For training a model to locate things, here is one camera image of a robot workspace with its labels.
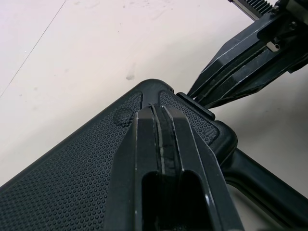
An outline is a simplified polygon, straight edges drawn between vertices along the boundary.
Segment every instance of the textured dotted surface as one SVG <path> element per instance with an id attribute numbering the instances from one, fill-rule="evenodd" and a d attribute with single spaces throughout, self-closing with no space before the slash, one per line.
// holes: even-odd
<path id="1" fill-rule="evenodd" d="M 0 231 L 103 230 L 113 154 L 141 93 L 99 114 L 72 139 L 0 192 Z"/>
<path id="2" fill-rule="evenodd" d="M 170 106 L 181 110 L 189 119 L 191 126 L 196 130 L 198 135 L 207 144 L 210 144 L 218 135 L 218 129 L 207 122 L 204 118 L 188 107 L 185 107 L 175 95 L 171 95 L 165 91 L 160 93 L 159 102 L 161 105 Z"/>

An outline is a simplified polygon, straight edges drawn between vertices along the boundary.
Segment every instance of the white surface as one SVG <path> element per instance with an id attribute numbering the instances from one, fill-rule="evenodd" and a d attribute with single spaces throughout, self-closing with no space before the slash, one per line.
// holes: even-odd
<path id="1" fill-rule="evenodd" d="M 144 79 L 187 92 L 223 43 L 252 23 L 226 0 L 63 3 L 0 2 L 0 185 Z M 306 197 L 307 71 L 213 110 L 243 151 Z M 270 226 L 234 195 L 247 230 Z"/>

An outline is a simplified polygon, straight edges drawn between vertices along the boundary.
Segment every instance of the black plastic arm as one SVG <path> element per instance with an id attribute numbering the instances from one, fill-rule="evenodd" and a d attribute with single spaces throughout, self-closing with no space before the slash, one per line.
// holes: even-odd
<path id="1" fill-rule="evenodd" d="M 289 228 L 308 227 L 308 199 L 236 149 L 225 163 L 226 182 Z"/>

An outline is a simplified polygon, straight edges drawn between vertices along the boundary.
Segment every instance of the screw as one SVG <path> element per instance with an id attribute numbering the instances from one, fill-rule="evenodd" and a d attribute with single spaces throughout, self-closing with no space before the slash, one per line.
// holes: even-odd
<path id="1" fill-rule="evenodd" d="M 279 12 L 279 6 L 274 6 L 272 9 L 271 9 L 271 14 L 272 15 L 276 15 L 276 14 L 278 14 L 278 12 Z"/>
<path id="2" fill-rule="evenodd" d="M 295 30 L 296 27 L 297 27 L 297 23 L 293 21 L 293 22 L 290 23 L 289 27 L 290 27 L 291 30 Z"/>

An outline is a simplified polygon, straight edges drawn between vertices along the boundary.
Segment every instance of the scuff mark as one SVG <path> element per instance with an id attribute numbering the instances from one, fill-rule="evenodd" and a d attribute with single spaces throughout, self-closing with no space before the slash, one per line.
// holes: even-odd
<path id="1" fill-rule="evenodd" d="M 162 14 L 165 12 L 164 11 L 161 11 L 158 15 L 156 15 L 154 18 L 152 18 L 153 21 L 155 21 L 156 19 L 158 19 L 160 16 L 162 16 Z"/>
<path id="2" fill-rule="evenodd" d="M 94 7 L 98 6 L 100 3 L 101 3 L 101 2 L 99 1 L 99 2 L 97 2 L 96 4 L 94 4 L 94 5 L 92 5 L 92 6 L 89 6 L 89 7 L 86 7 L 86 8 L 87 8 L 87 9 L 94 8 Z"/>
<path id="3" fill-rule="evenodd" d="M 126 76 L 126 79 L 128 81 L 133 80 L 135 78 L 135 70 L 136 70 L 136 63 L 133 63 L 133 65 L 130 67 L 128 74 Z"/>

